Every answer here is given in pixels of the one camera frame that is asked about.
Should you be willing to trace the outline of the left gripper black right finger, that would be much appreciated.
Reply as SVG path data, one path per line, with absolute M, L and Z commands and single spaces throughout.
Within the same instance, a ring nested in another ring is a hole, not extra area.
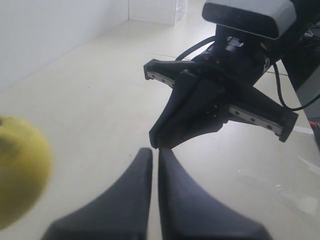
M 208 194 L 170 149 L 158 156 L 158 205 L 164 240 L 270 240 L 259 222 Z

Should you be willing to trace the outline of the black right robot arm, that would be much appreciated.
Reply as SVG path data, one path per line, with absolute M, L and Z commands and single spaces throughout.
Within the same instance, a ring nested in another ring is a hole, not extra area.
M 172 149 L 192 138 L 218 132 L 229 121 L 263 127 L 281 142 L 290 136 L 298 109 L 255 88 L 282 61 L 292 79 L 306 80 L 320 45 L 311 29 L 320 20 L 317 0 L 207 0 L 202 17 L 215 34 L 173 61 L 153 59 L 147 80 L 171 87 L 170 98 L 149 131 L 155 149 Z

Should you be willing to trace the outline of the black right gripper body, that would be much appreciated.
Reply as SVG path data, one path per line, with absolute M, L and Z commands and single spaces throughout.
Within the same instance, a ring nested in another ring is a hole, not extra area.
M 263 49 L 211 45 L 192 60 L 152 59 L 143 67 L 147 80 L 157 80 L 173 90 L 178 74 L 187 72 L 225 88 L 225 107 L 229 121 L 265 128 L 286 142 L 298 115 L 255 88 L 268 56 Z

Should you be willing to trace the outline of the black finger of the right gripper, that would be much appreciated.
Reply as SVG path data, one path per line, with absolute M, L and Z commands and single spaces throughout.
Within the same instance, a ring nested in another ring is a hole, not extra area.
M 195 87 L 199 82 L 199 78 L 194 74 L 182 72 L 176 77 L 169 100 L 149 131 L 149 140 L 153 148 L 159 148 L 180 135 L 183 117 L 183 106 L 186 105 L 187 100 L 191 97 Z
M 218 132 L 229 121 L 225 96 L 225 87 L 208 79 L 199 80 L 179 114 L 183 119 L 180 135 L 158 148 L 173 149 L 195 137 Z

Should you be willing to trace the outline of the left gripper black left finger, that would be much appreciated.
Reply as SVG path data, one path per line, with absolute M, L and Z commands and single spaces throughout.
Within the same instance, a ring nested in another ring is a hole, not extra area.
M 141 148 L 112 186 L 82 208 L 55 220 L 42 239 L 147 239 L 152 179 L 152 150 Z

